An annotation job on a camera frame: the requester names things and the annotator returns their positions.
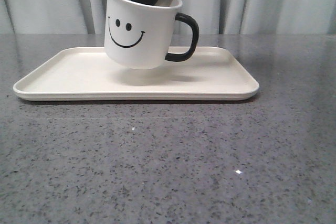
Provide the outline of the pale grey pleated curtain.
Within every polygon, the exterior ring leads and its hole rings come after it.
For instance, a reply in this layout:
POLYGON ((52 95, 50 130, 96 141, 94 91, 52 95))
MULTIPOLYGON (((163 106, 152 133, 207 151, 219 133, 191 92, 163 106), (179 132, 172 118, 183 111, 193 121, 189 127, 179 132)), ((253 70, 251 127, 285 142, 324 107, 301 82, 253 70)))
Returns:
MULTIPOLYGON (((335 0, 182 0, 210 34, 334 34, 335 0)), ((102 34, 106 0, 1 0, 2 34, 102 34)))

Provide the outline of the cream rectangular plastic tray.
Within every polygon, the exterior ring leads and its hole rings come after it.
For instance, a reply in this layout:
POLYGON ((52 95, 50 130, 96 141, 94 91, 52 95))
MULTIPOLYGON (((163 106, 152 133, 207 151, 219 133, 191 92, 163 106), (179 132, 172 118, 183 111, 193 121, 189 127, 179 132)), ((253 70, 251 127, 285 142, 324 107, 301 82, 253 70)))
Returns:
POLYGON ((123 67, 102 47, 60 51, 17 81, 15 94, 28 101, 245 100, 259 83, 226 49, 198 47, 184 62, 149 70, 123 67))

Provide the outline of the white smiley mug black handle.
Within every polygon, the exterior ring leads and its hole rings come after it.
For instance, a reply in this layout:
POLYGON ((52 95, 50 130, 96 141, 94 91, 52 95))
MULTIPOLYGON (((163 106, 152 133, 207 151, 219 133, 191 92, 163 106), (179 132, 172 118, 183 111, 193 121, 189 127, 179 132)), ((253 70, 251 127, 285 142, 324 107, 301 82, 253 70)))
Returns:
POLYGON ((132 69, 153 69, 164 61, 190 59, 199 39, 194 18, 179 12, 182 0, 158 0, 146 5, 132 0, 107 0, 104 49, 116 63, 132 69), (169 52, 176 21, 192 30, 187 52, 169 52))

